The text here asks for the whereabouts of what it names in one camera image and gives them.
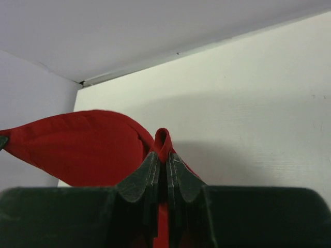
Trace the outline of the red t-shirt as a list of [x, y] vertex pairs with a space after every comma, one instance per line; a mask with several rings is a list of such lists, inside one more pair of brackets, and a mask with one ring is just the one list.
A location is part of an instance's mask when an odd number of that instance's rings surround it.
[[130, 117], [92, 110], [56, 115], [1, 131], [7, 153], [67, 183], [113, 187], [136, 171], [149, 153], [159, 159], [157, 236], [152, 247], [169, 247], [166, 163], [178, 154], [167, 129], [154, 136]]

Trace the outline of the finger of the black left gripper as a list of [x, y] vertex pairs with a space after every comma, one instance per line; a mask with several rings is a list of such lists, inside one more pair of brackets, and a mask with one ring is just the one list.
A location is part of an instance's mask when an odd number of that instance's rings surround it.
[[6, 146], [8, 141], [9, 141], [8, 137], [3, 136], [3, 135], [0, 136], [0, 151], [4, 149], [4, 147]]

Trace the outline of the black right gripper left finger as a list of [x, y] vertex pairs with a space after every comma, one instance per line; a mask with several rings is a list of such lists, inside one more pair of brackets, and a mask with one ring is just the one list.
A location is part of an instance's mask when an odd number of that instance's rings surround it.
[[157, 236], [155, 152], [113, 187], [1, 192], [1, 247], [152, 247]]

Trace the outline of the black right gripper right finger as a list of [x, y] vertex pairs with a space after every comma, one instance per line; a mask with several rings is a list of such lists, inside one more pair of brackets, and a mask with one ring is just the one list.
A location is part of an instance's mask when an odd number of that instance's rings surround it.
[[216, 186], [166, 163], [169, 247], [330, 247], [330, 209], [307, 188]]

